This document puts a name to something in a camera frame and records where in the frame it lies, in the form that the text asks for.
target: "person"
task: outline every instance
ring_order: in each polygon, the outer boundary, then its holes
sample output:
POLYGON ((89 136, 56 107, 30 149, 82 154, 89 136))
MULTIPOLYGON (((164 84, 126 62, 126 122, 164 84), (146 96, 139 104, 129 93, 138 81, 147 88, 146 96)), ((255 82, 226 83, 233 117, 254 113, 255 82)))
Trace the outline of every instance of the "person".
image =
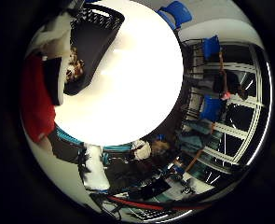
POLYGON ((230 94, 238 94, 242 100, 248 98, 248 91, 242 87, 238 76, 223 66, 222 52, 219 53, 220 73, 207 76, 204 79, 185 77, 185 81, 199 88, 207 88, 213 92, 219 93, 222 100, 230 97, 230 94))
POLYGON ((182 121, 182 124, 190 127, 191 131, 175 131, 175 144, 178 148, 186 152, 197 153, 209 143, 213 133, 214 123, 207 119, 185 119, 182 121))

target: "window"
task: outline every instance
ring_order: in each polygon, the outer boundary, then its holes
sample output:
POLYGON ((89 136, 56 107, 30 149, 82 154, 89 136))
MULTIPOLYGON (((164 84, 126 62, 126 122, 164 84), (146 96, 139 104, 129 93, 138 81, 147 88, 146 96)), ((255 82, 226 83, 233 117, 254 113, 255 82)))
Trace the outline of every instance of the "window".
POLYGON ((230 104, 227 107, 225 124, 229 127, 248 131, 254 110, 243 105, 230 104))
MULTIPOLYGON (((256 78, 254 73, 236 70, 229 71, 238 77, 239 83, 242 85, 244 89, 248 91, 250 96, 256 97, 256 78)), ((204 69, 205 77, 213 77, 216 74, 219 74, 218 69, 204 69)))
MULTIPOLYGON (((253 65, 253 59, 248 47, 238 45, 221 45, 225 63, 246 63, 253 65)), ((210 63, 219 63, 218 55, 209 59, 210 63)))

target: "man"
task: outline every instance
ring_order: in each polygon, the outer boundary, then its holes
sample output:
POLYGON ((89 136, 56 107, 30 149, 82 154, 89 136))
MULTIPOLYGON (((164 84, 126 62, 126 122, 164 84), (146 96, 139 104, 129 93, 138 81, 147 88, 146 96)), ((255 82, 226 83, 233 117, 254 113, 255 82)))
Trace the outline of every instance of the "man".
POLYGON ((229 70, 224 70, 222 52, 219 53, 220 74, 215 74, 204 79, 185 77, 185 81, 199 88, 208 88, 220 93, 221 99, 226 100, 230 94, 238 94, 242 100, 248 98, 248 91, 245 90, 238 79, 238 76, 229 70))

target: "office chair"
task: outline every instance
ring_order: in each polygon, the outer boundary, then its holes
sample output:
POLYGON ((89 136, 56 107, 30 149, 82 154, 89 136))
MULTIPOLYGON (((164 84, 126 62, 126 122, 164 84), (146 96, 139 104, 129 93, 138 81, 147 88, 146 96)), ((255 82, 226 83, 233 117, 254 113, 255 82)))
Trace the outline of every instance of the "office chair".
POLYGON ((181 28, 181 25, 184 22, 192 20, 192 15, 189 10, 179 1, 173 1, 167 7, 161 7, 157 13, 170 25, 173 30, 181 28), (173 16, 175 24, 172 23, 165 12, 173 16))

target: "blue object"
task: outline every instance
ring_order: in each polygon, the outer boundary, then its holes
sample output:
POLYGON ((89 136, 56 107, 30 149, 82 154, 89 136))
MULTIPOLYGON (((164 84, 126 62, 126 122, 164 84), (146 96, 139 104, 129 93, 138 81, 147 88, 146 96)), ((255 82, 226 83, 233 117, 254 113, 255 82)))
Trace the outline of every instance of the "blue object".
POLYGON ((174 25, 173 22, 167 17, 167 15, 166 15, 164 12, 158 10, 157 13, 159 14, 159 16, 160 16, 163 20, 165 20, 165 22, 168 23, 168 25, 172 28, 172 30, 175 30, 175 28, 176 28, 175 25, 174 25))
POLYGON ((56 133, 58 135, 59 138, 67 141, 67 142, 70 142, 74 145, 82 145, 83 142, 79 141, 78 139, 75 139, 74 137, 72 137, 70 134, 66 133, 63 129, 61 129, 60 127, 57 126, 57 129, 56 129, 56 133))
POLYGON ((168 12, 174 17, 174 20, 175 20, 174 29, 181 28, 181 24, 184 22, 192 21, 191 13, 186 8, 186 6, 179 1, 174 1, 170 3, 167 7, 161 7, 159 11, 168 12))
POLYGON ((114 150, 119 152, 128 151, 128 150, 131 150, 131 144, 103 147, 103 150, 114 150))
POLYGON ((211 38, 204 38, 202 44, 203 55, 205 59, 210 58, 212 54, 220 52, 220 43, 217 35, 211 38))
POLYGON ((156 139, 159 140, 159 141, 163 141, 165 139, 165 136, 164 136, 164 134, 160 133, 160 134, 157 135, 156 139))
POLYGON ((86 3, 99 2, 100 0, 85 0, 86 3))
POLYGON ((199 117, 216 122, 220 117, 223 101, 221 99, 213 99, 209 95, 204 96, 204 107, 199 117))

